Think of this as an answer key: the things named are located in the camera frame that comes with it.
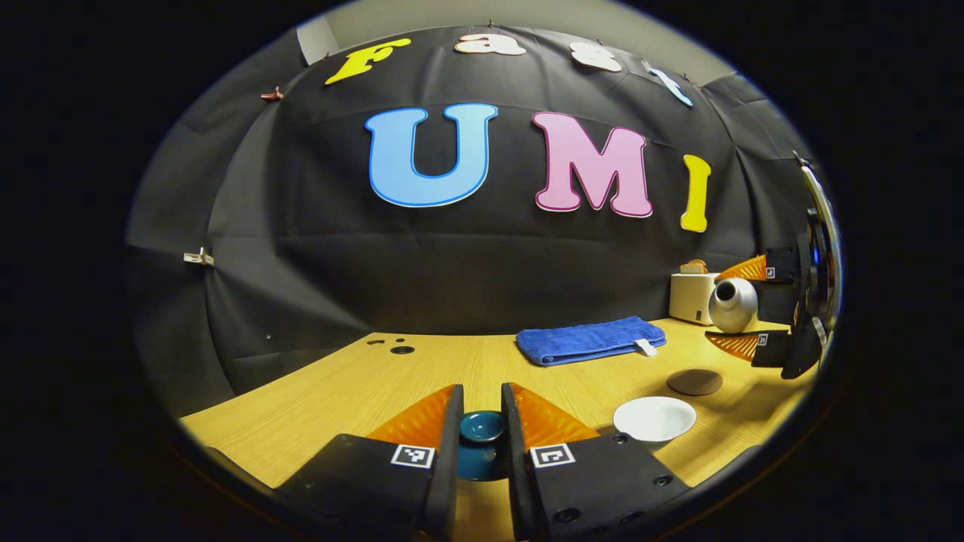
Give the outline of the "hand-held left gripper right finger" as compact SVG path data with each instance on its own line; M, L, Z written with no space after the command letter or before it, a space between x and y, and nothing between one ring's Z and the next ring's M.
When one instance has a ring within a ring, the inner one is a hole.
M600 434L522 385L502 385L502 416L517 540L642 541L690 491L641 440Z

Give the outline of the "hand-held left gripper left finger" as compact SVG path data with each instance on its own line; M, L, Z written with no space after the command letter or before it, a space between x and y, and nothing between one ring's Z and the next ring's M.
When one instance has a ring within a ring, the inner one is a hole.
M410 405L368 436L338 434L276 488L330 539L449 539L462 386Z

